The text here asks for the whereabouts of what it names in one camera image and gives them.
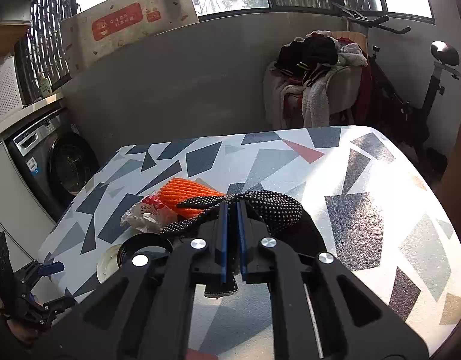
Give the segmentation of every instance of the cardboard box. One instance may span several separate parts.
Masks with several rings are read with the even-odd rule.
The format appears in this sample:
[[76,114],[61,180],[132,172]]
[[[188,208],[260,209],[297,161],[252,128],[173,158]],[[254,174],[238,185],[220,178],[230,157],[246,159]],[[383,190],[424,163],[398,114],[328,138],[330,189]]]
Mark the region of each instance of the cardboard box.
[[104,1],[61,23],[70,74],[141,38],[198,21],[192,0]]

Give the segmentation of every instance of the white wall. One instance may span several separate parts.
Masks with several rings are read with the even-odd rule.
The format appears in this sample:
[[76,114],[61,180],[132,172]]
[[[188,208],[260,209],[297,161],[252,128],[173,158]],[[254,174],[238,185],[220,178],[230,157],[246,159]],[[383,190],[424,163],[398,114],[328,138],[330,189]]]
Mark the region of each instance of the white wall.
[[[397,29],[410,26],[406,35],[372,28],[369,31],[369,50],[373,45],[381,48],[378,64],[394,84],[399,95],[412,105],[421,107],[426,96],[435,61],[430,46],[434,41],[444,41],[454,46],[460,55],[461,23],[456,0],[430,0],[435,25],[417,21],[391,19],[385,25]],[[428,120],[431,137],[429,145],[449,157],[454,148],[461,118],[461,80],[456,81],[443,72],[441,85],[444,96],[437,95]]]
[[341,31],[343,21],[306,13],[208,20],[122,47],[62,93],[100,161],[130,144],[268,131],[264,69],[282,45],[319,29]]

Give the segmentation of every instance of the white plate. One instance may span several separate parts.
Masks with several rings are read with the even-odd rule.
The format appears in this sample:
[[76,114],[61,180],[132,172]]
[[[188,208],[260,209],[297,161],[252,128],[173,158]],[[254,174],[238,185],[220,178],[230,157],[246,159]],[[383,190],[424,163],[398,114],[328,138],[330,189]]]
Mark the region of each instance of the white plate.
[[120,248],[121,245],[111,246],[100,256],[99,262],[97,263],[97,279],[100,284],[104,283],[118,271],[117,253]]

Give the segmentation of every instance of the countertop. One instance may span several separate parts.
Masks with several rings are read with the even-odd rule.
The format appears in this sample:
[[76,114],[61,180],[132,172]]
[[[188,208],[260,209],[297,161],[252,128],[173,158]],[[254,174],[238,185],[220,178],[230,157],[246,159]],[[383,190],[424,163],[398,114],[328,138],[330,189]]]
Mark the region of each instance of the countertop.
[[14,112],[12,115],[6,117],[4,120],[0,122],[0,135],[7,130],[10,126],[14,125],[18,121],[24,119],[26,116],[29,116],[33,112],[46,107],[56,101],[63,99],[64,95],[59,92],[53,94],[43,100],[38,101],[37,103],[28,105],[27,107],[21,109],[20,111]]
[[[122,214],[172,177],[300,201],[327,251],[421,335],[430,354],[461,318],[461,245],[444,209],[391,141],[360,126],[122,147],[43,243],[39,261],[65,266],[52,281],[82,302],[99,285],[101,255],[134,234],[120,226]],[[239,292],[220,299],[198,286],[189,347],[221,360],[270,359],[267,288],[237,281]]]

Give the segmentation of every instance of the black seat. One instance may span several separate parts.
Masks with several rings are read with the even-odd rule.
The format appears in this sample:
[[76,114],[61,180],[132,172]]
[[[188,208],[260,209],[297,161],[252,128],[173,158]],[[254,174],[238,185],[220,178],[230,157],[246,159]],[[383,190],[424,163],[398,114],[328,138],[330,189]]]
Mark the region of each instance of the black seat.
[[457,50],[445,42],[433,42],[431,44],[431,53],[435,59],[443,64],[457,66],[460,64],[459,53]]

